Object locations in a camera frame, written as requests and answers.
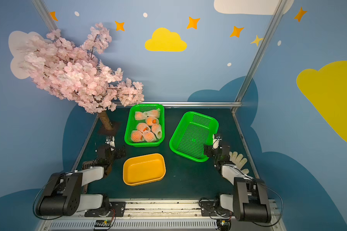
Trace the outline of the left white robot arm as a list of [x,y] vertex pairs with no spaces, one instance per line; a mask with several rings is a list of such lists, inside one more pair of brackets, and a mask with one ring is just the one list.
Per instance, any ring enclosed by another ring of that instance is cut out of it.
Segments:
[[115,160],[126,157],[125,146],[115,149],[100,146],[90,167],[80,171],[54,173],[38,192],[32,205],[33,214],[42,220],[52,220],[84,212],[85,217],[114,217],[115,210],[107,194],[83,194],[84,186],[106,178]]

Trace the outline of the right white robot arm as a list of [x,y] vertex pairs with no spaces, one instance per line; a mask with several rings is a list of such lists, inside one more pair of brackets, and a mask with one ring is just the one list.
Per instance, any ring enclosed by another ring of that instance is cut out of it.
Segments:
[[230,146],[218,143],[204,146],[204,154],[214,159],[214,166],[222,178],[229,181],[232,194],[219,194],[214,201],[214,212],[230,215],[238,221],[270,223],[272,214],[265,183],[248,175],[243,168],[247,158],[231,152]]

